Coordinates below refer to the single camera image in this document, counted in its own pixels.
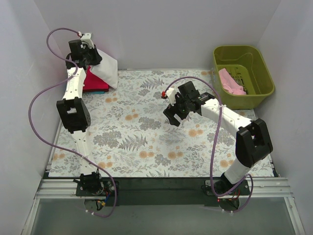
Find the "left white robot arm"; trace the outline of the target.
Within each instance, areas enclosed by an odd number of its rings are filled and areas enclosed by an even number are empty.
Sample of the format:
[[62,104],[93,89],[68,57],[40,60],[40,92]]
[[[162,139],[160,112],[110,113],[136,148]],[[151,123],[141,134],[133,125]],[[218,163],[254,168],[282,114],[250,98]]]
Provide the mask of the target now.
[[102,194],[104,186],[98,167],[90,163],[94,161],[89,136],[91,117],[82,94],[87,68],[98,65],[102,58],[96,52],[96,47],[85,41],[72,40],[68,44],[70,53],[66,56],[66,68],[68,76],[73,77],[67,82],[65,94],[56,106],[63,126],[74,140],[76,151],[86,157],[86,160],[81,160],[80,180],[76,183],[81,190],[96,196]]

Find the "white t shirt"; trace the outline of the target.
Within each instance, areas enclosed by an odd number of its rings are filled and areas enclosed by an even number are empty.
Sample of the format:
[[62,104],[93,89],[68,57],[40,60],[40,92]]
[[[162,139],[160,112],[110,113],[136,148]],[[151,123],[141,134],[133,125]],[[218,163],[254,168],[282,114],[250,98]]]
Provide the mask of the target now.
[[118,63],[117,60],[97,49],[98,54],[102,57],[100,64],[91,66],[90,72],[106,82],[111,88],[118,87]]

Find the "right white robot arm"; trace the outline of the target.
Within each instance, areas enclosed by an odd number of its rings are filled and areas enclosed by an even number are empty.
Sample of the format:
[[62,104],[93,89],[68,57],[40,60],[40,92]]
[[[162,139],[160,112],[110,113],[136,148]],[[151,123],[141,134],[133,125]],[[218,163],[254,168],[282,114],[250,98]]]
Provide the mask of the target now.
[[176,91],[167,87],[161,93],[169,105],[163,111],[171,125],[179,126],[190,112],[217,123],[216,133],[220,128],[228,131],[235,138],[236,159],[216,182],[210,179],[214,195],[228,195],[249,176],[250,170],[273,151],[266,123],[262,119],[251,120],[227,108],[218,95],[200,93],[192,81],[182,84]]

